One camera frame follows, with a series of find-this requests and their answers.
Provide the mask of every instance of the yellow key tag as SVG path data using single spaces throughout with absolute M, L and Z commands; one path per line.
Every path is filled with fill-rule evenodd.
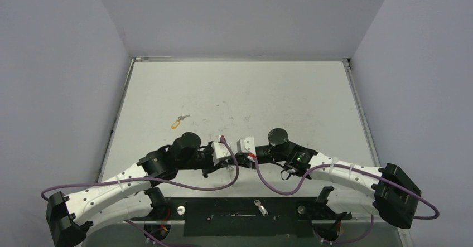
M 175 122 L 172 124 L 171 129 L 173 129 L 173 130 L 176 129 L 176 128 L 179 126 L 179 124 L 181 124 L 181 121 L 180 121 L 180 120 L 175 121 Z

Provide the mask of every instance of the white knob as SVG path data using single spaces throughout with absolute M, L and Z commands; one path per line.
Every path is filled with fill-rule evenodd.
M 185 213 L 186 213 L 186 208 L 185 208 L 184 206 L 179 206 L 179 207 L 177 208 L 177 213 L 178 213 L 179 215 L 185 214 Z

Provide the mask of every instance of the white table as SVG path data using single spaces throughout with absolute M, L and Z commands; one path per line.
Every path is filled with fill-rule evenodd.
M 187 114 L 172 130 L 177 117 Z M 223 134 L 236 148 L 236 141 L 244 137 L 254 137 L 256 145 L 268 144 L 268 132 L 278 127 L 302 146 L 356 164 L 376 164 L 341 61 L 135 62 L 101 179 L 172 144 L 184 132 L 196 133 L 202 144 Z M 285 191 L 299 181 L 298 177 L 282 181 L 280 168 L 270 164 L 262 166 L 262 172 L 269 183 Z M 175 181 L 216 187 L 228 183 L 230 174 L 221 169 L 205 179 L 200 170 L 180 171 Z M 296 196 L 317 196 L 327 185 L 333 184 L 305 181 Z M 246 168 L 226 190 L 159 188 L 172 197 L 278 196 L 263 186 L 256 171 Z

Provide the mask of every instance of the gray floor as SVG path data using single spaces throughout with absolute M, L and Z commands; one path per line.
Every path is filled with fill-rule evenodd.
M 350 223 L 344 224 L 342 230 L 344 234 L 339 238 L 353 239 L 366 231 L 368 224 Z M 276 237 L 191 237 L 183 238 L 184 225 L 173 225 L 172 232 L 165 243 L 195 244 L 197 246 L 210 247 L 241 247 L 241 246 L 320 246 L 318 238 L 297 238 L 295 236 Z M 83 244 L 83 247 L 151 247 L 151 243 L 145 244 L 144 235 L 128 224 L 116 224 L 105 227 L 90 235 Z M 399 247 L 402 246 L 398 230 L 385 223 L 376 223 L 373 231 L 362 241 L 339 246 L 352 247 Z

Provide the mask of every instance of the gray wall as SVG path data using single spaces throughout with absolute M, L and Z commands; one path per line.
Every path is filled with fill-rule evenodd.
M 132 55 L 351 57 L 384 0 L 102 0 Z
M 52 246 L 40 191 L 94 181 L 128 54 L 100 0 L 0 0 L 1 245 Z
M 440 209 L 416 246 L 471 246 L 473 0 L 385 0 L 354 55 L 379 158 Z M 420 214 L 432 213 L 420 207 Z

